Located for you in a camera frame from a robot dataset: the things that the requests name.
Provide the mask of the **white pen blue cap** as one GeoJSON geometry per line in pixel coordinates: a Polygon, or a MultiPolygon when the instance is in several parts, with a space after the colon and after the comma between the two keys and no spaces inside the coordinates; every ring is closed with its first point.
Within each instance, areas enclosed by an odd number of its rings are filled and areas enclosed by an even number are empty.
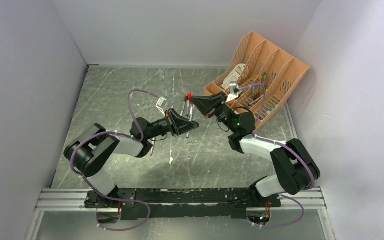
{"type": "Polygon", "coordinates": [[[191,107],[191,104],[190,102],[188,101],[187,104],[186,104],[186,117],[189,118],[190,116],[190,107],[191,107]]]}

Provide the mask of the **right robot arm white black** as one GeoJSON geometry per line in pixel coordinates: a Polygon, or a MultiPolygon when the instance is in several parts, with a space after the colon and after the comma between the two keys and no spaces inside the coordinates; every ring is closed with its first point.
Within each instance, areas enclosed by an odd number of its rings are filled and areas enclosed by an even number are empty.
{"type": "Polygon", "coordinates": [[[250,193],[250,202],[255,207],[262,207],[272,195],[287,193],[294,196],[315,186],[321,176],[320,169],[299,139],[277,141],[256,135],[255,115],[243,106],[236,113],[227,105],[227,96],[223,92],[191,96],[189,100],[205,118],[216,117],[232,132],[228,137],[232,150],[272,162],[275,174],[256,181],[256,190],[250,193]]]}

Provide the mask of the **white pen brown end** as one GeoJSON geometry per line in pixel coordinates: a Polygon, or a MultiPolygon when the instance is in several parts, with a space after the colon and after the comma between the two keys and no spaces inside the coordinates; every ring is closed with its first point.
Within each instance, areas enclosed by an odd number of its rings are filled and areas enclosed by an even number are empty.
{"type": "Polygon", "coordinates": [[[184,112],[185,112],[185,109],[186,109],[187,102],[188,102],[188,96],[185,95],[185,96],[184,96],[184,99],[183,99],[183,103],[182,103],[181,111],[180,111],[180,115],[181,115],[181,116],[184,115],[184,112]]]}

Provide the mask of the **white pen grey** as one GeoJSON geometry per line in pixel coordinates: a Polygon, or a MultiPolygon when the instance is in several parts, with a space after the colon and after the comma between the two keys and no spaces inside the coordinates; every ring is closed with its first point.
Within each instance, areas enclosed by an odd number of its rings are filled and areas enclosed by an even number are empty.
{"type": "Polygon", "coordinates": [[[192,93],[189,92],[187,94],[187,109],[186,109],[186,117],[188,118],[188,120],[191,120],[191,117],[190,117],[190,112],[191,112],[191,101],[190,101],[190,97],[192,96],[192,93]]]}

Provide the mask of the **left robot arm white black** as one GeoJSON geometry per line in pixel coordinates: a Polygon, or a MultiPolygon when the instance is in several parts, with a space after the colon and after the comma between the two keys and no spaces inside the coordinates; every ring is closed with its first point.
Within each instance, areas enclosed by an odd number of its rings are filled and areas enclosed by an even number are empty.
{"type": "Polygon", "coordinates": [[[71,168],[100,192],[98,201],[104,207],[112,208],[118,203],[119,189],[104,170],[104,165],[114,152],[142,158],[154,146],[152,138],[168,134],[176,137],[198,127],[198,122],[179,115],[173,108],[165,112],[164,118],[154,122],[137,118],[131,125],[129,135],[108,131],[95,123],[71,142],[63,155],[69,160],[71,168]]]}

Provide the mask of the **white pen green end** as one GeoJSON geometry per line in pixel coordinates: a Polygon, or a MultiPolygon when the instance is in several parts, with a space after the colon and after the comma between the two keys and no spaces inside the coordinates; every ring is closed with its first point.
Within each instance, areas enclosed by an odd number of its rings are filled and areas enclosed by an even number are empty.
{"type": "Polygon", "coordinates": [[[190,121],[193,120],[194,110],[195,110],[195,106],[192,105],[192,106],[190,107],[190,110],[189,110],[189,120],[190,120],[190,121]]]}

